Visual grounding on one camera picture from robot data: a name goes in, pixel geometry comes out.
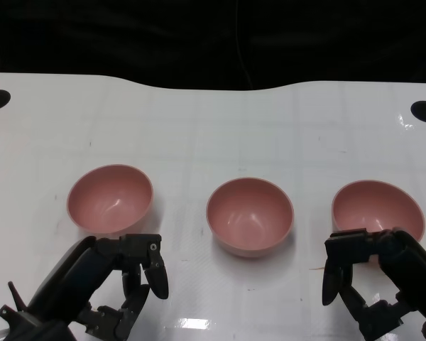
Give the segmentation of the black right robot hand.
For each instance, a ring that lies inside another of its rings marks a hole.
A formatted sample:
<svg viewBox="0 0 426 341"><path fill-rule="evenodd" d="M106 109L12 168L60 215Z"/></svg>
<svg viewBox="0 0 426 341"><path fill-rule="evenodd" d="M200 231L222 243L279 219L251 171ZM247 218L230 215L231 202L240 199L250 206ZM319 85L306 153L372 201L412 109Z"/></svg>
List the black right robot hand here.
<svg viewBox="0 0 426 341"><path fill-rule="evenodd" d="M359 324L365 340L377 340L402 325L403 316L417 311L426 319L426 251L401 229L335 232L324 243L327 260L322 282L322 303L339 296ZM393 305L380 300L373 305L352 286L353 265L377 256L383 273L398 288ZM426 339L426 321L422 326Z"/></svg>

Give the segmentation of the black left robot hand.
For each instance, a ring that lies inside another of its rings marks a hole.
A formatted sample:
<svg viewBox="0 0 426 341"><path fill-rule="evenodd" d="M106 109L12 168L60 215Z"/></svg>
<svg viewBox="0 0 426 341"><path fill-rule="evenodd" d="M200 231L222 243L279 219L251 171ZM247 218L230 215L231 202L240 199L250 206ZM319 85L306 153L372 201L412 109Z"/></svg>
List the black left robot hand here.
<svg viewBox="0 0 426 341"><path fill-rule="evenodd" d="M28 304L41 322L77 322L100 340L127 340L150 292L169 296L159 234L125 234L118 239L86 237L56 264ZM93 293L112 271L120 271L125 301L115 310L90 305Z"/></svg>

